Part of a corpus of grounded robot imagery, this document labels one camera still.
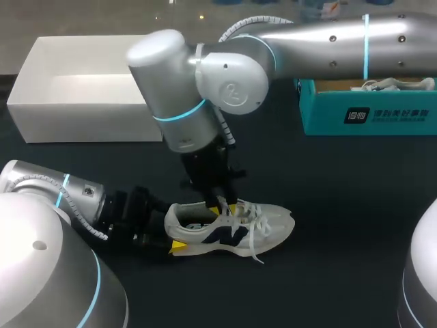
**round logo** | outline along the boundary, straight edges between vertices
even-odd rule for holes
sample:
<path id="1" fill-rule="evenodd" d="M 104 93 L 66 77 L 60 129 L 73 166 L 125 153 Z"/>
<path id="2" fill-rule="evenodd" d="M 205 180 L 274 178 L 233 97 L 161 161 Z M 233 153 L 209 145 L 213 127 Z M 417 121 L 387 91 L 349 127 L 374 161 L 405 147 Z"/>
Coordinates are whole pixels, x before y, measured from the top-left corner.
<path id="1" fill-rule="evenodd" d="M 248 98 L 247 92 L 237 82 L 225 82 L 220 88 L 221 100 L 229 106 L 241 106 Z"/>

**logo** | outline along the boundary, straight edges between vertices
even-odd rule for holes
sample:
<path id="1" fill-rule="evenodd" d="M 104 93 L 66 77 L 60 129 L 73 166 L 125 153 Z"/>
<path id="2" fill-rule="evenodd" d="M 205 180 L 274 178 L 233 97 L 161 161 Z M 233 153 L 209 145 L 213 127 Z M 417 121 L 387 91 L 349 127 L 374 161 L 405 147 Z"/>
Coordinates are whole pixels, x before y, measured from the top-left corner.
<path id="1" fill-rule="evenodd" d="M 241 106 L 247 101 L 244 88 L 236 82 L 225 83 L 220 88 L 223 102 L 229 106 Z"/>
<path id="2" fill-rule="evenodd" d="M 219 227 L 215 229 L 202 243 L 213 244 L 219 242 L 222 245 L 237 246 L 249 231 L 245 227 L 239 227 L 232 236 L 232 227 Z"/>
<path id="3" fill-rule="evenodd" d="M 207 227 L 209 225 L 210 225 L 209 223 L 190 223 L 185 228 L 191 229 L 191 230 L 197 230 L 197 229 L 202 229 L 204 227 Z"/>
<path id="4" fill-rule="evenodd" d="M 346 113 L 344 124 L 364 124 L 369 116 L 369 107 L 351 107 Z"/>

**shoe sole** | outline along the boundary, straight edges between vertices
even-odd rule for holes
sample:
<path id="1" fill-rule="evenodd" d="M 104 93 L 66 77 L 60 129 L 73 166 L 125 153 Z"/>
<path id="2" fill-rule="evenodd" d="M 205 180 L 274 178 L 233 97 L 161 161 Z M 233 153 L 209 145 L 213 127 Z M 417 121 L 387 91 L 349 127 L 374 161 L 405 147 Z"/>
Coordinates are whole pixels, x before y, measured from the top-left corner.
<path id="1" fill-rule="evenodd" d="M 259 254 L 265 253 L 266 251 L 270 251 L 272 248 L 275 248 L 276 246 L 283 243 L 292 233 L 295 224 L 296 224 L 296 222 L 293 219 L 293 222 L 288 227 L 287 234 L 285 234 L 282 239 L 279 239 L 275 243 L 271 243 L 271 244 L 265 245 L 263 247 L 256 248 L 255 255 L 259 255 Z M 234 254 L 241 256 L 243 258 L 247 258 L 249 256 L 252 256 L 252 252 L 250 249 L 237 248 L 234 246 L 217 244 L 217 243 L 215 243 L 215 244 L 197 244 L 197 245 L 193 245 L 193 246 L 188 245 L 187 249 L 184 249 L 182 251 L 177 251 L 177 252 L 173 253 L 173 256 L 196 256 L 196 255 L 209 253 L 210 251 L 230 251 L 231 253 L 234 253 Z"/>

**navy n logo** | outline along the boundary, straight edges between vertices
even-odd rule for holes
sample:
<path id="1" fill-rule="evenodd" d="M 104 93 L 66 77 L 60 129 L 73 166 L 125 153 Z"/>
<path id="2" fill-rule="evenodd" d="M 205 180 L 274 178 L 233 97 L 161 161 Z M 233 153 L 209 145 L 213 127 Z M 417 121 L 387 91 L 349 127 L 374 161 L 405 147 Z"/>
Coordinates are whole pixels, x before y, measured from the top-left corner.
<path id="1" fill-rule="evenodd" d="M 232 236 L 232 227 L 219 227 L 215 229 L 202 243 L 212 244 L 216 241 L 223 245 L 235 247 L 247 235 L 249 231 L 245 227 L 239 227 Z"/>

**background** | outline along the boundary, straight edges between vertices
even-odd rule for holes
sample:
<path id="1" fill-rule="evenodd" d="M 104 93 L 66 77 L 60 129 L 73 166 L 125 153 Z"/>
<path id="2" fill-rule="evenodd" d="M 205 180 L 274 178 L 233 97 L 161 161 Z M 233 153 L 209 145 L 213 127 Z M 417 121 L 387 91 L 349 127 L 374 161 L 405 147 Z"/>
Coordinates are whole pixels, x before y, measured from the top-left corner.
<path id="1" fill-rule="evenodd" d="M 352 1 L 343 14 L 420 5 L 437 13 L 432 3 Z M 192 42 L 207 42 L 247 16 L 298 18 L 296 5 L 284 1 L 220 7 L 201 0 L 3 0 L 0 8 L 1 74 L 17 73 L 40 35 L 174 27 Z M 13 77 L 0 81 L 0 167 L 20 159 L 100 182 L 109 193 L 141 185 L 168 202 L 199 200 L 180 188 L 182 164 L 164 143 L 27 145 L 5 105 Z M 260 256 L 264 266 L 230 254 L 156 262 L 100 250 L 126 289 L 129 327 L 398 327 L 412 232 L 437 197 L 437 138 L 305 136 L 292 81 L 275 83 L 251 115 L 226 119 L 237 140 L 231 161 L 248 173 L 236 183 L 239 196 L 290 209 L 295 230 Z"/>

